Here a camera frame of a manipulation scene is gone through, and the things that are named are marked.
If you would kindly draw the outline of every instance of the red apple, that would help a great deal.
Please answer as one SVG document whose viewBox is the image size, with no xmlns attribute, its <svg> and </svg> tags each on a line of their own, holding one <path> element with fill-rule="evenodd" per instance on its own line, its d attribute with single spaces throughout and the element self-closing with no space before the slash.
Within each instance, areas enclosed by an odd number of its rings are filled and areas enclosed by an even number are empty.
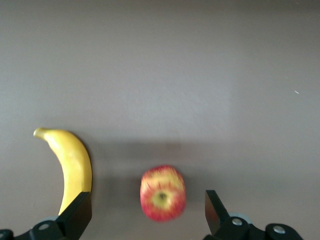
<svg viewBox="0 0 320 240">
<path fill-rule="evenodd" d="M 157 222 L 180 216 L 186 206 L 186 187 L 181 174 L 170 165 L 149 169 L 141 179 L 140 203 L 144 214 Z"/>
</svg>

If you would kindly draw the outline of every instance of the banana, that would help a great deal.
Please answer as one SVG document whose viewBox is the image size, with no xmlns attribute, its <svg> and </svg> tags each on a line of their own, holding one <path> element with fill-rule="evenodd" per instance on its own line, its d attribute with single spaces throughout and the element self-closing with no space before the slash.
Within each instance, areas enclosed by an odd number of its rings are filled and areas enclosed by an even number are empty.
<svg viewBox="0 0 320 240">
<path fill-rule="evenodd" d="M 64 191 L 59 215 L 81 192 L 91 192 L 92 168 L 85 146 L 63 129 L 37 128 L 33 136 L 46 141 L 57 156 L 63 171 Z"/>
</svg>

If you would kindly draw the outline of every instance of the metal screw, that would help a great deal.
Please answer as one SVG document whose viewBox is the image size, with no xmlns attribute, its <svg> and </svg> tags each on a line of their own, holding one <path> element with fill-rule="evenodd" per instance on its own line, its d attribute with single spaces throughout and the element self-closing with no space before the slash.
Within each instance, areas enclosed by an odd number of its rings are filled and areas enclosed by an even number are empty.
<svg viewBox="0 0 320 240">
<path fill-rule="evenodd" d="M 277 234 L 285 234 L 286 230 L 282 226 L 274 226 L 273 231 L 275 231 Z"/>
<path fill-rule="evenodd" d="M 232 219 L 232 223 L 236 226 L 241 226 L 242 225 L 242 221 L 239 218 L 234 218 Z"/>
<path fill-rule="evenodd" d="M 45 229 L 47 229 L 49 227 L 49 224 L 47 224 L 47 223 L 44 223 L 44 224 L 42 224 L 41 226 L 39 226 L 39 230 L 45 230 Z"/>
</svg>

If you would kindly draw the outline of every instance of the gray table surface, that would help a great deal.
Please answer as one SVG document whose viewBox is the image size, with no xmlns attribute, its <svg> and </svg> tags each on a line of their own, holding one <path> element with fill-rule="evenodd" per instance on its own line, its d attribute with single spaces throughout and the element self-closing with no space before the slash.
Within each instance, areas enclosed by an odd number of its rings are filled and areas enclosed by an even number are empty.
<svg viewBox="0 0 320 240">
<path fill-rule="evenodd" d="M 312 1 L 0 1 L 0 228 L 58 214 L 62 170 L 37 127 L 86 144 L 81 239 L 201 240 L 206 189 L 256 227 L 319 237 L 320 7 Z M 148 220 L 139 187 L 171 164 L 184 214 Z"/>
</svg>

